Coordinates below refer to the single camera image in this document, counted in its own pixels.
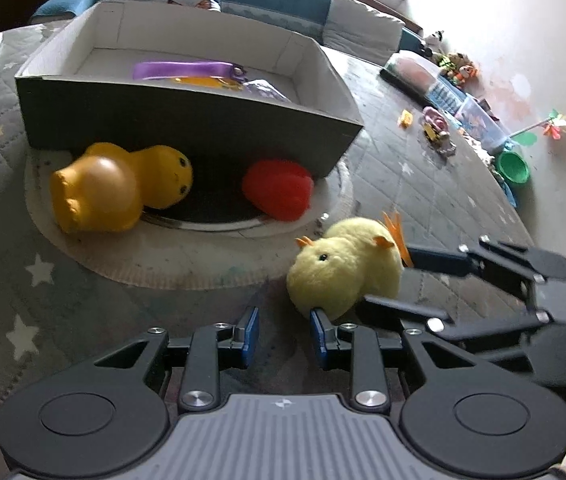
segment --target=green bowl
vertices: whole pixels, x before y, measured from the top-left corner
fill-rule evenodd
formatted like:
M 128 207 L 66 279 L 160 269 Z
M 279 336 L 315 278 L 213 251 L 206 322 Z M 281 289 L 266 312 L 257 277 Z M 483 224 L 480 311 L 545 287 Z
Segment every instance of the green bowl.
M 517 152 L 502 152 L 496 160 L 498 171 L 510 186 L 522 186 L 529 180 L 529 168 Z

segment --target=purple plastic strap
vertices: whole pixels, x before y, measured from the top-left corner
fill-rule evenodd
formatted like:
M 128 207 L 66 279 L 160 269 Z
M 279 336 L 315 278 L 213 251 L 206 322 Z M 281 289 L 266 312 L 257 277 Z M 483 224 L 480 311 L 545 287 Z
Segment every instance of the purple plastic strap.
M 239 65 L 222 61 L 144 61 L 134 66 L 133 79 L 164 79 L 170 77 L 222 77 L 239 83 L 245 81 L 245 70 Z

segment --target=red ball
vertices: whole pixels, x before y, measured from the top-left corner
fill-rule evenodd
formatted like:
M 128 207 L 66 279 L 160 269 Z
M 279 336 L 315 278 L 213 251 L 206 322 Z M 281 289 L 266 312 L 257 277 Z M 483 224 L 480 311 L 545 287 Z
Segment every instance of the red ball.
M 245 198 L 276 220 L 298 220 L 310 206 L 314 181 L 309 171 L 289 160 L 260 160 L 242 180 Z

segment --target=yellow rubber toy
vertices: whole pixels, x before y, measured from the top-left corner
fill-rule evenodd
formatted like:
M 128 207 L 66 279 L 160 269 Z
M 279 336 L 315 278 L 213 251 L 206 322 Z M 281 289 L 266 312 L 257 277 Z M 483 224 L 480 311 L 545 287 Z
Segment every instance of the yellow rubber toy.
M 109 142 L 92 144 L 50 177 L 54 215 L 66 233 L 131 229 L 143 206 L 167 208 L 191 186 L 191 164 L 178 150 L 153 146 L 130 153 Z
M 287 273 L 289 297 L 305 317 L 320 307 L 330 320 L 346 313 L 365 294 L 396 298 L 403 264 L 413 266 L 400 217 L 384 224 L 349 218 L 323 238 L 297 238 L 301 252 Z

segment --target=gray quilted tablecloth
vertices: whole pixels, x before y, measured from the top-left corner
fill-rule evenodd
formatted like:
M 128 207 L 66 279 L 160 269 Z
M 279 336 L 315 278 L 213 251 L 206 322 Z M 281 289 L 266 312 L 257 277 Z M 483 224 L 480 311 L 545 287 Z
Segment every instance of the gray quilted tablecloth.
M 163 291 L 102 278 L 53 247 L 25 208 L 23 171 L 28 144 L 13 75 L 48 37 L 52 23 L 10 30 L 0 52 L 0 403 L 13 390 L 124 341 L 149 326 L 175 336 L 196 327 L 234 320 L 258 286 L 224 290 Z M 500 188 L 460 138 L 446 164 L 417 127 L 403 131 L 396 120 L 409 99 L 378 77 L 378 68 L 330 52 L 357 100 L 367 125 L 349 150 L 359 215 L 402 213 L 408 242 L 455 248 L 493 238 L 531 242 Z M 60 113 L 76 113 L 64 110 Z M 289 303 L 284 280 L 260 291 L 260 347 L 246 372 L 224 372 L 224 391 L 342 391 L 342 372 L 314 365 L 306 321 Z M 518 306 L 474 279 L 405 272 L 401 299 L 445 307 L 459 320 L 507 316 Z M 0 477 L 7 473 L 0 456 Z

